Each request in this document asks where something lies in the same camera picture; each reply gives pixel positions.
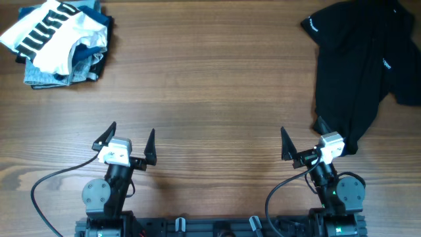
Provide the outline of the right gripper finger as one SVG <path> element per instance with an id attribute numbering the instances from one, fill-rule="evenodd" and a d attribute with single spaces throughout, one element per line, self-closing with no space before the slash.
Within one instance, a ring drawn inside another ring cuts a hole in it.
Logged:
<path id="1" fill-rule="evenodd" d="M 320 135 L 332 133 L 332 129 L 328 126 L 327 122 L 321 116 L 319 116 L 315 120 L 312 128 L 315 132 L 317 132 Z"/>
<path id="2" fill-rule="evenodd" d="M 284 126 L 281 127 L 280 132 L 282 139 L 282 160 L 294 160 L 297 154 L 297 150 Z"/>

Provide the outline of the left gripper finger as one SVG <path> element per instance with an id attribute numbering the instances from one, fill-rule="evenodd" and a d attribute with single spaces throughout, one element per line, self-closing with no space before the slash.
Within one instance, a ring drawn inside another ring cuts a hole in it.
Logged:
<path id="1" fill-rule="evenodd" d="M 155 147 L 155 129 L 153 128 L 149 138 L 147 140 L 147 144 L 144 149 L 145 160 L 148 165 L 155 166 L 157 164 L 157 152 Z"/>
<path id="2" fill-rule="evenodd" d="M 116 132 L 116 122 L 112 122 L 111 125 L 107 128 L 107 130 L 102 133 L 92 145 L 92 150 L 100 151 L 104 146 L 108 146 L 109 142 L 111 141 L 112 137 L 115 135 Z"/>

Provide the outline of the black t-shirt with logo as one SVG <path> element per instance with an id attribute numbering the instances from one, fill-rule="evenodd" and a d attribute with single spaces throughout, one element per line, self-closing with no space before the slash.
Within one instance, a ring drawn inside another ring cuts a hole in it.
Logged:
<path id="1" fill-rule="evenodd" d="M 388 94 L 420 105 L 414 21 L 397 0 L 342 1 L 301 21 L 318 45 L 315 113 L 344 138 L 343 155 L 357 152 Z"/>

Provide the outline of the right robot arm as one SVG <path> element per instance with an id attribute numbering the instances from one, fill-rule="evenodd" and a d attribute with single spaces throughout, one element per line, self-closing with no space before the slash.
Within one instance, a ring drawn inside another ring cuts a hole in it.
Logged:
<path id="1" fill-rule="evenodd" d="M 284 236 L 364 237 L 368 235 L 363 210 L 366 183 L 352 172 L 338 173 L 333 160 L 340 157 L 344 138 L 334 132 L 322 117 L 316 120 L 322 135 L 313 148 L 298 152 L 286 129 L 281 128 L 282 159 L 293 168 L 306 167 L 306 183 L 321 203 L 304 217 L 278 217 L 276 225 Z"/>

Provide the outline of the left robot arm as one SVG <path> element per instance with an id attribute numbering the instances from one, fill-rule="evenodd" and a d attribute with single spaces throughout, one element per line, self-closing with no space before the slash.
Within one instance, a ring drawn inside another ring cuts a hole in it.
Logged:
<path id="1" fill-rule="evenodd" d="M 87 219 L 75 226 L 75 236 L 146 236 L 146 230 L 137 221 L 132 211 L 123 211 L 124 202 L 130 197 L 128 189 L 134 186 L 132 175 L 135 170 L 145 171 L 147 166 L 155 166 L 155 130 L 152 130 L 144 157 L 133 157 L 132 142 L 128 138 L 115 135 L 113 122 L 92 145 L 99 162 L 108 165 L 104 178 L 89 181 L 82 190 L 82 200 L 86 205 Z"/>

